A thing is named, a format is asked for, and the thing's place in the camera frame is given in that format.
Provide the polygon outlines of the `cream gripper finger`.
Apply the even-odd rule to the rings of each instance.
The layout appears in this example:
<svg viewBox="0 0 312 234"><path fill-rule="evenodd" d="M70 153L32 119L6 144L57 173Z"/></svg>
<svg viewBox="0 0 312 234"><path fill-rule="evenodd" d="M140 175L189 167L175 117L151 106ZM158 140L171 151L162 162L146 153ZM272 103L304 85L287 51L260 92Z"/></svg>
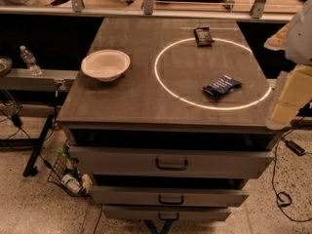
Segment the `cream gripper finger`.
<svg viewBox="0 0 312 234"><path fill-rule="evenodd" d="M264 47L272 51L284 51L288 28L288 24L284 25L274 35L272 35L265 41Z"/></svg>
<svg viewBox="0 0 312 234"><path fill-rule="evenodd" d="M287 76L277 101L266 121L271 130L282 130L291 124L298 111L312 100L312 66L298 64Z"/></svg>

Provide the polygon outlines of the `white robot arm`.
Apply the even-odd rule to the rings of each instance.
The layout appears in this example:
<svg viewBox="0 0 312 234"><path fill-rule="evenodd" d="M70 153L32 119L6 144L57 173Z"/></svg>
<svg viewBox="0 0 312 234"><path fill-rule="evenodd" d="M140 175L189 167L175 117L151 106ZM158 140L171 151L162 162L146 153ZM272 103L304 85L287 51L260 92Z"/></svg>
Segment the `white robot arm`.
<svg viewBox="0 0 312 234"><path fill-rule="evenodd" d="M290 124L298 111L312 99L312 0L307 0L292 20L268 38L264 47L285 51L295 63L266 122L279 130Z"/></svg>

